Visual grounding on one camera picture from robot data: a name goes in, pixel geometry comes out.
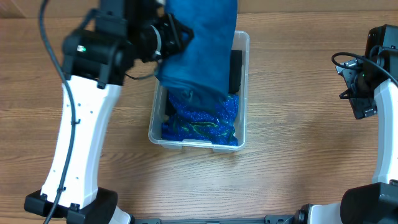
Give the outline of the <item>blue denim jeans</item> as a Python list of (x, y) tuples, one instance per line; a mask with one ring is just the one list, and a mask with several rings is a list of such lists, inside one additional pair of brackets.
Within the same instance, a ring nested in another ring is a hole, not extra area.
[(156, 75), (183, 103), (213, 110), (229, 92), (230, 56), (236, 28), (237, 0), (167, 0), (165, 11), (191, 28), (186, 49), (165, 59)]

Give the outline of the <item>black cloth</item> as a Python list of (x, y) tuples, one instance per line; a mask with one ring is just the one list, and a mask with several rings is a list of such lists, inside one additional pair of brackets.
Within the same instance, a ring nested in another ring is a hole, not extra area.
[(240, 50), (211, 56), (180, 54), (161, 65), (157, 78), (179, 102), (214, 110), (229, 94), (240, 90), (242, 59)]

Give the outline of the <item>blue sparkly cloth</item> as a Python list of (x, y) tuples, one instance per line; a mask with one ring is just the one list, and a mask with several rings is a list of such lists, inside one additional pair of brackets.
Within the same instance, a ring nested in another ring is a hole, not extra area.
[(193, 139), (219, 145), (238, 145), (234, 127), (239, 109), (238, 95), (229, 94), (211, 111), (192, 108), (172, 94), (169, 94), (168, 101), (175, 113), (162, 123), (162, 138), (168, 141)]

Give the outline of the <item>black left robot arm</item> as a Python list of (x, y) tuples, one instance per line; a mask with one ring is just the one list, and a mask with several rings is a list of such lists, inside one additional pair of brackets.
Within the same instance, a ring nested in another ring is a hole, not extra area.
[(136, 60), (160, 63), (183, 52), (193, 31), (164, 1), (101, 1), (64, 40), (63, 60), (52, 55), (62, 79), (63, 111), (55, 155), (41, 189), (25, 198), (27, 212), (46, 221), (131, 224), (115, 191), (98, 186), (104, 137), (127, 72)]

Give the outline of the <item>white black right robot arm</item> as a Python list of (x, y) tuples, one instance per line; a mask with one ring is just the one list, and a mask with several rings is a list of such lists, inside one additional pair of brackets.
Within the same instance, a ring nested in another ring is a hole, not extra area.
[(363, 54), (338, 52), (331, 61), (346, 85), (340, 99), (355, 119), (373, 118), (376, 125), (370, 181), (335, 203), (306, 204), (265, 223), (397, 223), (397, 26), (370, 29)]

